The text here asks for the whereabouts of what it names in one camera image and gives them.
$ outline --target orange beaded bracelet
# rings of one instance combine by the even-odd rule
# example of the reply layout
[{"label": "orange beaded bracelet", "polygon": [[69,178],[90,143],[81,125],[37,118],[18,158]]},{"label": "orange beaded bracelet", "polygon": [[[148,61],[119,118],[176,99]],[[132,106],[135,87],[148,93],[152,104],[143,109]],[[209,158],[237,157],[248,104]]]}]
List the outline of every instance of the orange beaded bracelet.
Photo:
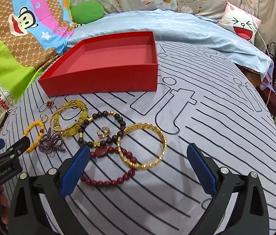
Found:
[{"label": "orange beaded bracelet", "polygon": [[43,132],[44,132],[44,123],[46,122],[48,120],[48,116],[47,115],[45,115],[45,119],[44,120],[37,120],[37,121],[34,121],[33,123],[31,123],[28,127],[27,127],[27,129],[25,130],[25,132],[24,132],[24,136],[27,136],[28,135],[28,133],[30,132],[30,130],[34,127],[34,126],[40,126],[40,133],[39,133],[39,136],[38,136],[38,138],[36,139],[36,141],[25,151],[26,153],[27,152],[31,152],[31,151],[33,151],[36,147],[37,147],[37,145],[38,145],[38,143],[39,143],[39,141],[41,140],[41,138],[42,138],[42,136],[43,136]]}]

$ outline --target silver bolt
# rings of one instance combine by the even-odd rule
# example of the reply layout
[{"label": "silver bolt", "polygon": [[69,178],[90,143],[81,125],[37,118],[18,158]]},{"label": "silver bolt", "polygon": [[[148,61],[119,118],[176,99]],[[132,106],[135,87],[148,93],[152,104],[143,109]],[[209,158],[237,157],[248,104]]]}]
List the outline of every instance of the silver bolt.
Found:
[{"label": "silver bolt", "polygon": [[255,173],[254,171],[252,171],[252,172],[250,173],[250,175],[251,175],[253,178],[257,178],[257,177],[258,177],[258,174]]},{"label": "silver bolt", "polygon": [[229,171],[226,167],[222,167],[222,168],[221,168],[221,172],[222,172],[223,174],[227,174],[227,173],[229,173],[230,171]]},{"label": "silver bolt", "polygon": [[57,169],[56,168],[52,168],[52,169],[49,169],[49,174],[50,175],[54,175],[55,173],[57,172]]},{"label": "silver bolt", "polygon": [[21,179],[25,179],[26,177],[27,177],[27,174],[26,173],[22,173],[22,174],[20,174],[20,176],[19,176]]}]

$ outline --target beaded bracelet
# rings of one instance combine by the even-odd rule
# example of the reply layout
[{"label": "beaded bracelet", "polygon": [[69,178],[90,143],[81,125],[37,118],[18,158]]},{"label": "beaded bracelet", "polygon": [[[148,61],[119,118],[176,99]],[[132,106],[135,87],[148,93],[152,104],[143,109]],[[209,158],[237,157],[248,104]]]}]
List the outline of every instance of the beaded bracelet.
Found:
[{"label": "beaded bracelet", "polygon": [[[97,148],[94,152],[90,153],[90,159],[94,159],[96,157],[98,158],[102,158],[104,156],[107,156],[107,154],[113,154],[116,153],[118,154],[118,149],[117,147],[113,148],[113,147],[109,147],[107,149],[106,152],[102,152],[99,148]],[[135,157],[133,157],[133,153],[131,152],[127,152],[126,149],[122,148],[122,153],[128,157],[130,157],[130,159],[133,162],[137,162],[137,159]],[[110,186],[117,186],[118,184],[123,184],[125,181],[128,181],[131,177],[133,177],[135,175],[135,170],[130,169],[128,172],[125,172],[125,174],[122,177],[117,178],[116,180],[108,180],[108,181],[97,181],[97,180],[92,180],[89,178],[89,176],[84,172],[81,177],[80,180],[85,182],[88,185],[93,185],[93,186],[100,186],[100,187],[110,187]]]},{"label": "beaded bracelet", "polygon": [[153,167],[155,167],[156,165],[158,165],[164,155],[165,155],[165,152],[166,152],[166,149],[167,149],[167,141],[166,141],[166,138],[165,138],[165,135],[163,134],[163,132],[161,131],[161,129],[153,124],[149,124],[149,123],[136,123],[136,124],[132,124],[128,127],[126,127],[124,130],[123,130],[123,133],[124,135],[132,132],[132,131],[135,131],[137,129],[148,129],[148,130],[152,130],[154,131],[157,135],[159,135],[162,143],[163,143],[163,150],[162,150],[162,154],[159,156],[158,159],[156,159],[154,162],[151,162],[149,164],[138,164],[138,163],[133,163],[131,162],[130,159],[128,159],[126,157],[126,155],[123,154],[122,150],[121,150],[121,147],[120,147],[120,140],[121,140],[121,137],[118,137],[117,139],[117,148],[118,148],[118,153],[120,155],[120,158],[122,159],[122,161],[127,165],[129,166],[130,168],[132,169],[151,169]]},{"label": "beaded bracelet", "polygon": [[47,120],[48,120],[48,116],[45,115],[45,119],[44,119],[44,120],[41,119],[41,120],[34,121],[34,122],[32,122],[32,123],[26,128],[26,130],[25,130],[25,132],[24,132],[24,136],[27,136],[27,135],[29,134],[29,132],[31,131],[31,129],[32,129],[34,126],[38,126],[38,125],[40,126],[40,133],[39,133],[38,138],[37,138],[36,141],[25,151],[26,153],[33,151],[33,150],[37,147],[39,141],[40,141],[41,138],[43,137],[44,123],[45,123]]},{"label": "beaded bracelet", "polygon": [[[73,108],[73,107],[77,107],[81,110],[80,117],[71,126],[62,129],[59,123],[60,113],[62,113],[64,110],[68,108]],[[50,123],[52,122],[52,120],[54,120],[53,130],[56,132],[59,132],[60,136],[70,137],[70,136],[74,136],[78,132],[78,129],[83,124],[83,120],[86,119],[87,116],[88,116],[88,108],[86,104],[84,104],[81,100],[71,100],[71,101],[65,102],[53,113]]]},{"label": "beaded bracelet", "polygon": [[[96,120],[97,118],[101,118],[101,117],[107,117],[108,115],[110,116],[114,116],[114,118],[118,121],[118,123],[120,124],[120,131],[117,133],[117,135],[113,135],[112,138],[108,137],[106,140],[101,140],[101,141],[89,141],[86,142],[84,141],[84,131],[86,129],[86,127],[94,120]],[[107,144],[112,144],[117,142],[117,138],[118,137],[123,137],[124,133],[123,130],[125,130],[126,128],[126,122],[124,121],[124,119],[117,113],[115,113],[114,111],[103,111],[103,112],[98,112],[98,113],[94,113],[92,114],[92,116],[88,119],[84,120],[84,123],[80,126],[78,132],[79,132],[79,138],[78,138],[78,142],[82,145],[87,145],[90,148],[93,147],[105,147]]]}]

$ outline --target green pillow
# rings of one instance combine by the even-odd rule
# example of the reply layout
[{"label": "green pillow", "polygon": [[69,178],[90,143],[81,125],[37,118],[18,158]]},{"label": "green pillow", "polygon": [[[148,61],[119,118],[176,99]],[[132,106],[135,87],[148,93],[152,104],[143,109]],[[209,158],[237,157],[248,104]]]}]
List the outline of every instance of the green pillow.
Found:
[{"label": "green pillow", "polygon": [[96,1],[86,1],[71,6],[73,21],[77,24],[87,24],[103,17],[104,8]]}]

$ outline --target dark brown beaded bracelet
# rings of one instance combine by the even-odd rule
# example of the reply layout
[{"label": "dark brown beaded bracelet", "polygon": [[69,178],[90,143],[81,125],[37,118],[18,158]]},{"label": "dark brown beaded bracelet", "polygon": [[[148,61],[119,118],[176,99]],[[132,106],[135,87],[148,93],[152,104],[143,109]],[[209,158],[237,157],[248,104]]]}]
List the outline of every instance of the dark brown beaded bracelet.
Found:
[{"label": "dark brown beaded bracelet", "polygon": [[[130,160],[133,163],[137,162],[137,158],[133,156],[133,153],[131,152],[127,152],[126,149],[121,149],[122,153],[124,155],[126,155],[127,158],[130,158]],[[95,151],[90,153],[90,159],[93,158],[102,158],[104,156],[107,156],[108,154],[113,154],[116,153],[118,154],[118,149],[117,147],[113,148],[113,147],[101,147],[101,148],[97,148]],[[118,184],[123,184],[125,181],[128,181],[131,177],[133,177],[135,175],[135,170],[134,169],[130,169],[128,172],[125,172],[125,174],[122,177],[117,178],[116,180],[107,180],[107,181],[97,181],[97,180],[92,180],[89,178],[89,176],[84,172],[81,177],[80,180],[82,182],[85,182],[88,185],[93,185],[93,186],[99,186],[99,187],[110,187],[110,186],[117,186]]]},{"label": "dark brown beaded bracelet", "polygon": [[[110,116],[114,116],[114,118],[118,121],[118,123],[120,124],[120,131],[117,133],[117,135],[113,135],[112,137],[109,137],[106,139],[106,140],[101,140],[101,141],[89,141],[89,142],[86,142],[84,141],[84,131],[86,129],[86,127],[94,120],[98,119],[98,118],[101,118],[101,117],[107,117],[108,115]],[[84,145],[84,146],[88,146],[90,148],[93,148],[93,147],[105,147],[107,144],[111,145],[113,143],[117,143],[117,139],[118,137],[123,137],[124,136],[124,133],[123,131],[125,130],[126,128],[126,122],[124,121],[124,119],[118,114],[118,113],[115,113],[114,111],[103,111],[103,112],[98,112],[98,113],[94,113],[92,114],[92,116],[88,119],[85,119],[84,120],[84,123],[80,126],[80,129],[78,130],[79,132],[79,138],[78,138],[78,142],[81,144],[81,145]]]}]

